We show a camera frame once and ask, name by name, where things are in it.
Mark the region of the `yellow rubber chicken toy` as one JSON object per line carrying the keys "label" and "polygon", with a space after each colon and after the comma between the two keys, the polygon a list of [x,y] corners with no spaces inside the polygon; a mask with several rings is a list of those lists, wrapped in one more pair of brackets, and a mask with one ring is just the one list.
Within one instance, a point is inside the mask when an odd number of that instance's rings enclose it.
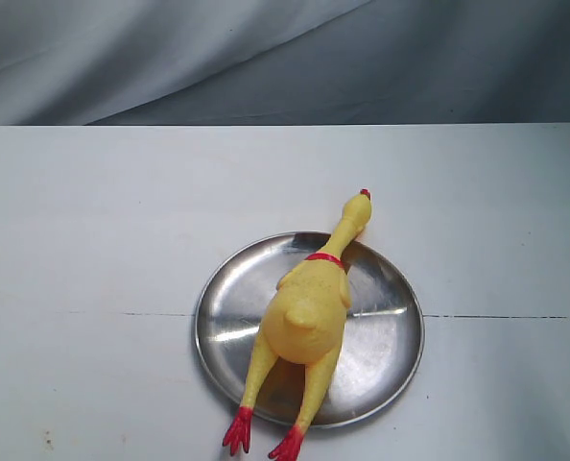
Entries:
{"label": "yellow rubber chicken toy", "polygon": [[259,392],[273,366],[282,359],[304,366],[304,391],[295,423],[269,458],[298,458],[334,375],[352,306],[342,255],[364,230],[371,212],[371,194],[363,188],[345,203],[327,242],[279,280],[254,340],[243,397],[222,441],[230,455],[240,450],[249,452]]}

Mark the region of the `round stainless steel plate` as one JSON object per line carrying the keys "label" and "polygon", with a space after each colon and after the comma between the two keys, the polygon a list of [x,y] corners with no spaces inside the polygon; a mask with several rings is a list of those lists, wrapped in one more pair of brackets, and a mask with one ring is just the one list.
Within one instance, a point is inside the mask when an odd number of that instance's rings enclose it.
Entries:
{"label": "round stainless steel plate", "polygon": [[[316,231],[265,237],[231,256],[202,290],[194,327],[198,357],[233,403],[243,396],[254,338],[277,281],[327,238]],[[388,407],[411,382],[423,352],[422,311],[397,268],[359,242],[345,249],[343,261],[353,305],[314,428],[352,424]]]}

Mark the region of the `grey backdrop cloth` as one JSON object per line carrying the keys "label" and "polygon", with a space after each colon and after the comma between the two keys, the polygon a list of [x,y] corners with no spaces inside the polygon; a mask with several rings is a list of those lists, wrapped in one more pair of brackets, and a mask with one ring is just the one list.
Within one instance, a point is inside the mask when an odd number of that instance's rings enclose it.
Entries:
{"label": "grey backdrop cloth", "polygon": [[0,1],[0,125],[570,122],[570,1]]}

